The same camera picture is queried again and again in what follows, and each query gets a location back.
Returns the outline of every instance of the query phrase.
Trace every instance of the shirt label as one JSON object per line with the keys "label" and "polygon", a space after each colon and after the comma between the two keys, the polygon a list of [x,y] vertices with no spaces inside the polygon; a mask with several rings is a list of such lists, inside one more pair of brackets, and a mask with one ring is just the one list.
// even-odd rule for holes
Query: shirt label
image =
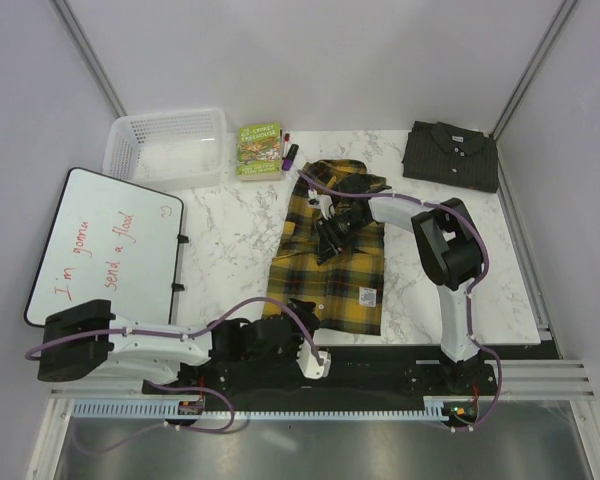
{"label": "shirt label", "polygon": [[360,287],[360,293],[358,295],[358,303],[363,307],[376,306],[376,289]]}

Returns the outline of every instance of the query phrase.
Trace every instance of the marble table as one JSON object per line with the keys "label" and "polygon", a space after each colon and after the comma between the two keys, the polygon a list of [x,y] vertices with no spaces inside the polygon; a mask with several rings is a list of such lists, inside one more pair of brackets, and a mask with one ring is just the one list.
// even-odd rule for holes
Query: marble table
{"label": "marble table", "polygon": [[[295,166],[320,159],[356,159],[370,173],[387,178],[396,191],[429,201],[461,198],[484,238],[491,271],[476,289],[475,331],[480,341],[535,344],[540,339],[511,238],[497,195],[448,187],[401,176],[407,131],[291,132],[300,146]],[[264,295],[269,265],[277,247],[289,196],[297,174],[274,182],[240,182],[232,165],[235,136],[229,138],[228,164],[215,187],[172,192],[186,205],[179,280],[173,323],[209,322],[249,297]],[[435,286],[420,265],[411,233],[385,229],[385,286],[380,336],[320,329],[316,341],[338,344],[432,344],[442,333]],[[236,316],[259,319],[262,304],[244,307]]]}

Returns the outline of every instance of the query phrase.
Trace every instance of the folded black shirt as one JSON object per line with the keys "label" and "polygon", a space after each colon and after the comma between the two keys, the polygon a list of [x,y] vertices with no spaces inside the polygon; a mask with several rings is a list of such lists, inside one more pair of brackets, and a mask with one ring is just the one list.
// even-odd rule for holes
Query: folded black shirt
{"label": "folded black shirt", "polygon": [[440,122],[415,122],[402,163],[404,177],[498,191],[496,142],[482,132]]}

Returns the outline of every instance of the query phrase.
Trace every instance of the plaid shirt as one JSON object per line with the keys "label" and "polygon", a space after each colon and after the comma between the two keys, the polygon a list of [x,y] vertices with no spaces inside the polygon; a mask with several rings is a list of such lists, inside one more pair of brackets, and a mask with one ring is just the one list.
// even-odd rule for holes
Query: plaid shirt
{"label": "plaid shirt", "polygon": [[[357,160],[320,160],[303,171],[332,187],[352,173],[366,174]],[[368,175],[372,187],[385,179]],[[372,222],[355,236],[344,252],[318,266],[318,232],[313,224],[320,210],[309,207],[309,186],[298,179],[291,195],[278,252],[271,263],[267,296],[315,302],[321,328],[380,335],[384,286],[384,224]],[[336,214],[345,207],[333,197]],[[280,313],[266,304],[264,315]]]}

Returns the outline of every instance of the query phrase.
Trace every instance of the laundry basket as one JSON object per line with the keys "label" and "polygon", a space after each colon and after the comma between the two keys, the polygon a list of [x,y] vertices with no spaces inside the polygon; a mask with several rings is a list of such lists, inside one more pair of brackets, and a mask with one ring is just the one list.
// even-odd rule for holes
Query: laundry basket
{"label": "laundry basket", "polygon": [[217,185],[226,136],[218,109],[122,117],[111,126],[103,173],[163,191]]}

